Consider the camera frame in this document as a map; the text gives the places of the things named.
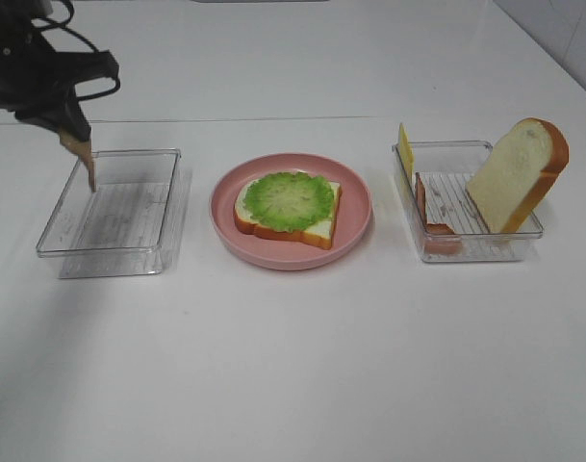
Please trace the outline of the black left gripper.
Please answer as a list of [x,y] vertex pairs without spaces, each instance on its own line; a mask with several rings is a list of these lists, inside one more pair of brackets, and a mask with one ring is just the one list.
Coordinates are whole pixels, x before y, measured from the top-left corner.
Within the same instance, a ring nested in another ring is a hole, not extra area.
[[[119,66],[111,52],[68,27],[75,10],[69,1],[63,5],[67,18],[56,20],[49,1],[0,1],[0,109],[19,122],[89,141],[80,103],[117,92]],[[51,30],[72,35],[89,51],[56,50],[44,36]]]

